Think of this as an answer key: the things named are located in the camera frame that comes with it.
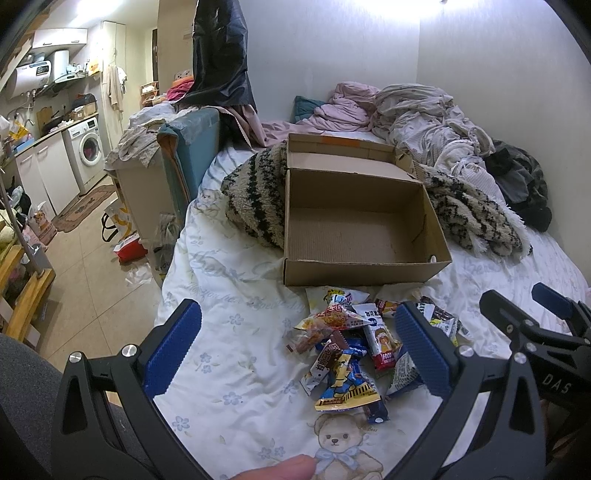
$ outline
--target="cardboard box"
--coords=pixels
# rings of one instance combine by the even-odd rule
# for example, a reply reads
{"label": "cardboard box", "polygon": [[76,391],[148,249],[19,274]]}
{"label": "cardboard box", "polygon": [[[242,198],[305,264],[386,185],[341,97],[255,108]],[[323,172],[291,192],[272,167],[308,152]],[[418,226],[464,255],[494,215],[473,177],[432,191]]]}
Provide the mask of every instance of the cardboard box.
{"label": "cardboard box", "polygon": [[452,257],[412,162],[374,142],[290,134],[288,286],[425,282]]}

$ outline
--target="snack package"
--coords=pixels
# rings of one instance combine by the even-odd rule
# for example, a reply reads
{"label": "snack package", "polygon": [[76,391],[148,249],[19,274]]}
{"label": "snack package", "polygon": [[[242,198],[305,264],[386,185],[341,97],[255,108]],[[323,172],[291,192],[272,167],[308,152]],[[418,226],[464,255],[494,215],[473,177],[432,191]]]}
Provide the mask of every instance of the snack package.
{"label": "snack package", "polygon": [[363,327],[363,332],[368,342],[369,351],[374,360],[376,370],[393,368],[396,364],[395,353],[401,343],[394,340],[386,327],[382,316],[379,314],[375,303],[362,303],[353,305],[357,313],[371,321],[370,325]]}
{"label": "snack package", "polygon": [[306,294],[310,304],[310,315],[326,310],[326,307],[333,303],[348,307],[355,303],[363,303],[369,297],[369,293],[364,291],[328,286],[307,288]]}
{"label": "snack package", "polygon": [[348,410],[380,400],[379,393],[361,373],[359,360],[347,349],[329,372],[329,387],[315,408],[318,411]]}
{"label": "snack package", "polygon": [[340,303],[333,303],[323,312],[298,323],[295,330],[300,330],[301,333],[288,333],[285,337],[286,347],[290,352],[304,353],[335,330],[359,328],[368,323],[361,315],[347,310]]}
{"label": "snack package", "polygon": [[[428,297],[423,297],[421,300],[425,301],[417,303],[417,309],[419,312],[425,316],[432,326],[443,330],[451,342],[455,346],[458,346],[456,338],[458,319],[452,314],[439,308],[434,303],[426,303],[426,301],[431,301]],[[397,352],[396,357],[396,366],[394,367],[392,384],[386,392],[386,395],[389,398],[394,398],[424,384],[413,359],[410,358],[410,354],[404,345],[402,345]]]}
{"label": "snack package", "polygon": [[393,319],[394,314],[396,314],[396,308],[400,305],[400,302],[375,299],[375,305],[382,318]]}
{"label": "snack package", "polygon": [[363,412],[368,418],[368,423],[383,423],[388,421],[388,409],[380,398],[378,401],[363,406]]}
{"label": "snack package", "polygon": [[345,339],[339,332],[335,332],[330,336],[324,344],[316,362],[314,362],[310,370],[300,380],[300,384],[304,387],[304,391],[308,396],[314,387],[320,385],[324,380],[335,360],[340,357],[343,350],[347,347],[347,342],[345,342]]}

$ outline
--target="cutting board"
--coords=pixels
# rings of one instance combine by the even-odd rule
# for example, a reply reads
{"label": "cutting board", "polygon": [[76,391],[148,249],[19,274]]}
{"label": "cutting board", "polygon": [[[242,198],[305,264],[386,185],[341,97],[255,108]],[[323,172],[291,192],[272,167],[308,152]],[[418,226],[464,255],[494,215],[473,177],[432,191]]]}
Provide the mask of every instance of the cutting board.
{"label": "cutting board", "polygon": [[52,116],[53,116],[53,108],[51,108],[50,106],[45,106],[37,112],[37,125],[39,128],[39,131],[41,131],[41,128],[43,128],[43,125],[45,125],[46,123],[49,123]]}

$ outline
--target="blue gripper pad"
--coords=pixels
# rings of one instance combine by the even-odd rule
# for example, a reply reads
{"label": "blue gripper pad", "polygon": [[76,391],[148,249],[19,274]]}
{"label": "blue gripper pad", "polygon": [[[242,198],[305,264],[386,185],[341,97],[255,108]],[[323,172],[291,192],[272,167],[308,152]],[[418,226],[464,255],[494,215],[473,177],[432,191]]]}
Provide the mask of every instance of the blue gripper pad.
{"label": "blue gripper pad", "polygon": [[166,392],[201,329],[201,319],[199,304],[184,300],[166,324],[162,325],[164,327],[168,322],[173,322],[144,369],[142,388],[148,398],[153,399]]}
{"label": "blue gripper pad", "polygon": [[458,370],[449,338],[440,329],[429,325],[411,302],[400,305],[394,319],[402,344],[406,346],[429,392],[436,397],[447,398],[452,392],[452,381]]}
{"label": "blue gripper pad", "polygon": [[573,316],[573,304],[548,285],[537,283],[531,289],[531,297],[558,318],[567,320]]}

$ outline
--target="door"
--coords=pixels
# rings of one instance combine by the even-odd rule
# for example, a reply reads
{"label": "door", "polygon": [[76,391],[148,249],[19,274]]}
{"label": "door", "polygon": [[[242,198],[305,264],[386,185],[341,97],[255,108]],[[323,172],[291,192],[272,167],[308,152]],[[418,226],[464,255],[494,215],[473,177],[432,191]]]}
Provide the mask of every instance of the door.
{"label": "door", "polygon": [[37,152],[37,163],[43,185],[53,209],[59,215],[80,193],[68,160],[64,140],[60,134],[52,135],[33,148]]}
{"label": "door", "polygon": [[31,199],[31,206],[37,208],[42,202],[45,202],[43,211],[48,220],[52,220],[56,213],[51,206],[49,197],[43,185],[39,166],[37,164],[37,156],[32,148],[26,152],[18,155],[15,158],[17,163],[18,175],[21,178],[22,188]]}
{"label": "door", "polygon": [[93,167],[103,159],[103,152],[101,152],[99,145],[99,136],[95,132],[87,132],[80,139],[78,155],[80,155],[81,162],[87,167]]}

